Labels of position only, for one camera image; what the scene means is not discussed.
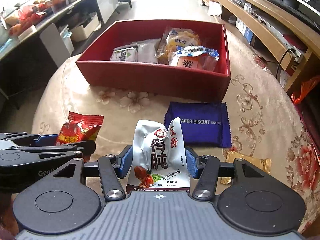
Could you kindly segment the white plastic bag on floor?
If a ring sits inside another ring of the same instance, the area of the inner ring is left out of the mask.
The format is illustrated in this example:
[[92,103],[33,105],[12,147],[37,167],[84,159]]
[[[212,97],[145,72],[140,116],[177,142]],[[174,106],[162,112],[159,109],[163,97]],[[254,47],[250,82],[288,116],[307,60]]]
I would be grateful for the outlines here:
[[208,15],[209,16],[220,16],[222,11],[221,4],[215,1],[209,2]]

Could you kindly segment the red plastic bag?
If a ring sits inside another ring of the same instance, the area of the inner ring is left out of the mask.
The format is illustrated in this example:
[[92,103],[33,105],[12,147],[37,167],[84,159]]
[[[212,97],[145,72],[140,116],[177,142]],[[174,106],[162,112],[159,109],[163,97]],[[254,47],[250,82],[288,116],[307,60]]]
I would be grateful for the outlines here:
[[45,12],[47,8],[45,3],[40,3],[28,5],[20,9],[18,11],[18,23],[15,25],[10,23],[9,36],[18,37],[32,25],[40,23],[47,16]]

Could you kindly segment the red Trolli candy bag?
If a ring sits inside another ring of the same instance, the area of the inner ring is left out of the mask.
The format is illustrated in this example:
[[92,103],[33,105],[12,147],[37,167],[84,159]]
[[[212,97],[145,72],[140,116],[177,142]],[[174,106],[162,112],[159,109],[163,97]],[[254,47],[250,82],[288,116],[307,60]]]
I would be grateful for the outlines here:
[[68,119],[60,129],[55,146],[75,144],[82,141],[95,142],[103,125],[103,115],[68,113]]

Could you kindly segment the orange plastic bag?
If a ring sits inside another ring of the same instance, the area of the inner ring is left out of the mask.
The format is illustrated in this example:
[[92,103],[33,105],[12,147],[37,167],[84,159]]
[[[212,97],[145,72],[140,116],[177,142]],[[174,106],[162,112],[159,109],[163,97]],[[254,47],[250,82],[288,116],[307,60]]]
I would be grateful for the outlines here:
[[320,76],[317,75],[308,81],[302,82],[300,89],[291,94],[291,99],[295,105],[300,104],[304,98],[319,84]]

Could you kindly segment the round bun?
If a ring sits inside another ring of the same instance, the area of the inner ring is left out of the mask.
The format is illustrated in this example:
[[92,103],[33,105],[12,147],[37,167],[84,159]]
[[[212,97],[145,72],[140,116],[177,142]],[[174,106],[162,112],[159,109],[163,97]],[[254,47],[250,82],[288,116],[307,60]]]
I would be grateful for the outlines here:
[[191,68],[199,70],[214,71],[219,61],[218,57],[209,54],[201,54],[199,56],[180,56],[172,55],[169,65],[173,67]]

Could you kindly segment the yellow waffle snack bag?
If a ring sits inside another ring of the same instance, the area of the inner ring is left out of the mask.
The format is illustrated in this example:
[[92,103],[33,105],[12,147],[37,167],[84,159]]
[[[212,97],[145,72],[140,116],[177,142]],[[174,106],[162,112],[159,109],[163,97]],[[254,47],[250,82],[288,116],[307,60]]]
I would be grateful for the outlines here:
[[176,50],[200,45],[200,37],[193,30],[167,27],[157,49],[157,61],[159,64],[169,64],[169,59]]

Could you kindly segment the dark long side table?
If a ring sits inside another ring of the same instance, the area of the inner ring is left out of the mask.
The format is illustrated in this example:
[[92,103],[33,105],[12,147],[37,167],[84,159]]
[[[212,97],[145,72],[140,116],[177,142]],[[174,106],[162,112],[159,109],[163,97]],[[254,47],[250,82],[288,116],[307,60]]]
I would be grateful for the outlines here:
[[47,83],[71,56],[61,32],[93,21],[105,23],[116,10],[118,0],[77,0],[46,17],[36,32],[1,51],[1,93],[15,96]]

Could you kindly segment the white storage box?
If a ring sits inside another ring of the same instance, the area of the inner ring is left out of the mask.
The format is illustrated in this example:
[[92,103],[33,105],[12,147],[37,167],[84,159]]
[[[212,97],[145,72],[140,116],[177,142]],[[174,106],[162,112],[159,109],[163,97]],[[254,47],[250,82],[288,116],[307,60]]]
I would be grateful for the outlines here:
[[71,40],[73,42],[84,41],[100,26],[98,13],[92,12],[86,15],[85,20],[74,27],[71,32]]

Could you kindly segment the Kaprons wafer packet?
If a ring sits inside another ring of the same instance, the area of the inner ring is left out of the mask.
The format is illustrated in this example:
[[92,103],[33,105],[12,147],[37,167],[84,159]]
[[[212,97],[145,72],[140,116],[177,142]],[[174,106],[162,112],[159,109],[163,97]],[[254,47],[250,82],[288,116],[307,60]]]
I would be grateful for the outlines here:
[[138,61],[137,46],[130,46],[130,47],[114,50],[110,57],[110,61],[137,62]]

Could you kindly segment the white duck gizzard packet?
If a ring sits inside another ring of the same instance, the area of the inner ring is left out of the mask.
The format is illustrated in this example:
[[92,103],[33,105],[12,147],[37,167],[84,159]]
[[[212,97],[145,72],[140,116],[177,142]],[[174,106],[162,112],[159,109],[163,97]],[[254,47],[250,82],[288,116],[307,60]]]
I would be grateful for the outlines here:
[[126,192],[189,191],[190,175],[180,118],[168,127],[139,120],[133,137],[133,157]]

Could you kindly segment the wooden TV cabinet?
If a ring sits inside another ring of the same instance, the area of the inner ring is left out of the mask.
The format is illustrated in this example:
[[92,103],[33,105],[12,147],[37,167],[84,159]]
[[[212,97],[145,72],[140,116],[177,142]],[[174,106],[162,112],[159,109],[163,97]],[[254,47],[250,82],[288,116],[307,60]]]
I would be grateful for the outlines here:
[[[201,2],[206,5],[208,5],[210,1],[220,4],[221,20],[226,22],[230,16],[235,16],[244,22],[270,51],[273,57],[280,62],[283,70],[289,70],[294,66],[293,56],[285,54],[287,50],[285,45],[268,30],[266,25],[251,13],[246,12],[242,7],[230,0],[201,0]],[[285,85],[284,90],[287,94],[291,94],[297,90],[303,81],[319,75],[319,34],[295,16],[267,0],[245,1],[279,21],[306,45],[306,52],[302,55],[301,61],[296,65],[296,70]]]

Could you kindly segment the blue wafer biscuit packet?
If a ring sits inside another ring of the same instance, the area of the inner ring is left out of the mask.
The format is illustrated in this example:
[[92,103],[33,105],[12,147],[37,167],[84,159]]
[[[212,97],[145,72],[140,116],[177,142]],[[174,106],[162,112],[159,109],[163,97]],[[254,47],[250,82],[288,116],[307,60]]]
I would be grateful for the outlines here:
[[164,126],[180,119],[183,139],[189,145],[232,146],[226,103],[171,102],[164,116]]

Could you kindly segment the blue white snack bar wrapper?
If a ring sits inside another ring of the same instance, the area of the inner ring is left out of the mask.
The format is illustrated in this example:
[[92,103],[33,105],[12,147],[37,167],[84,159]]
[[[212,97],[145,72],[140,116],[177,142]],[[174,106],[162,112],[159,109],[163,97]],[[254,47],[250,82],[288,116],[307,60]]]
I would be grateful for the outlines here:
[[174,57],[198,57],[204,54],[209,55],[213,58],[220,57],[218,51],[204,46],[187,46],[184,48],[180,48],[175,52]]

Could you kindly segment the silver foil snack packet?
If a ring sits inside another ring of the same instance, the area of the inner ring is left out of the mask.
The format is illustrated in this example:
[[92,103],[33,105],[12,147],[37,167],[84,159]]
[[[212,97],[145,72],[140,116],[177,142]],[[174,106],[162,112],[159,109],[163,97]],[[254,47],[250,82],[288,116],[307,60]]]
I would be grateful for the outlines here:
[[138,49],[138,61],[140,63],[158,63],[157,49],[161,39],[153,38],[143,41],[132,42]]

